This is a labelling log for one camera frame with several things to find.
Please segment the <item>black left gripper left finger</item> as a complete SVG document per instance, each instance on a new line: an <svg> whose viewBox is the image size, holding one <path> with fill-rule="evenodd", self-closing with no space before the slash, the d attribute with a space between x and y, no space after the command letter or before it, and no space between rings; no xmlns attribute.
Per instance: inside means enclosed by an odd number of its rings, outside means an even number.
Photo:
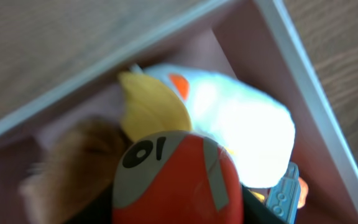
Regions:
<svg viewBox="0 0 358 224"><path fill-rule="evenodd" d="M112 224L113 186L107 186L84 209L64 224Z"/></svg>

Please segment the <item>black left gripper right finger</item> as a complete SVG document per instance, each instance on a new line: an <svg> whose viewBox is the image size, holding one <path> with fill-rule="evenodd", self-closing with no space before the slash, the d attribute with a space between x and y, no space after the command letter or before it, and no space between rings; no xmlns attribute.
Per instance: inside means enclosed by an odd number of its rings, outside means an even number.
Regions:
<svg viewBox="0 0 358 224"><path fill-rule="evenodd" d="M261 203L244 185L242 186L243 224L285 224Z"/></svg>

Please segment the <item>yellow and blue toy truck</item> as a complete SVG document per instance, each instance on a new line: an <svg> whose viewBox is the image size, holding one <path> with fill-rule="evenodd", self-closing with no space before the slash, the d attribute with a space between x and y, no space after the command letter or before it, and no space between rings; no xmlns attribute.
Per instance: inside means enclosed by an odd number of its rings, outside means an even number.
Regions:
<svg viewBox="0 0 358 224"><path fill-rule="evenodd" d="M294 224L301 193L298 178L298 166L289 162L286 173L278 184L269 190L263 201L257 192L251 189L249 191L279 219L286 224Z"/></svg>

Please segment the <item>brown plush toy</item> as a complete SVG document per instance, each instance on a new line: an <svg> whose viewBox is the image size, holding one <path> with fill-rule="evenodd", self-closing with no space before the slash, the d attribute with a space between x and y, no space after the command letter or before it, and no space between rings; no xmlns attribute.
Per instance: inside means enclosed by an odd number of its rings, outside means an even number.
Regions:
<svg viewBox="0 0 358 224"><path fill-rule="evenodd" d="M91 117L65 131L20 185L31 223L65 223L114 181L130 142L121 128Z"/></svg>

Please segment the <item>orange toy ball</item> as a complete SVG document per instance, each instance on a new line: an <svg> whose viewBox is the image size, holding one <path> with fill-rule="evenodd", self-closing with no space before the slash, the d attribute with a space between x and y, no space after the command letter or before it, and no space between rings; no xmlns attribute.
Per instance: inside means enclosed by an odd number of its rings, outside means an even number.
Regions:
<svg viewBox="0 0 358 224"><path fill-rule="evenodd" d="M113 223L244 221L242 186L230 155L210 138L166 131L135 142L116 169Z"/></svg>

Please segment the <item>white plush duck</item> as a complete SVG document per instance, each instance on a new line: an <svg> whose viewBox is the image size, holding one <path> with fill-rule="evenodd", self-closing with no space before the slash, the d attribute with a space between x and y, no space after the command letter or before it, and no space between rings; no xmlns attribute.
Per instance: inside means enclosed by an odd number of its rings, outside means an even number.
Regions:
<svg viewBox="0 0 358 224"><path fill-rule="evenodd" d="M267 93L225 73L170 63L122 72L119 84L121 128L130 140L189 131L223 146L246 187L270 189L285 175L296 127L290 110Z"/></svg>

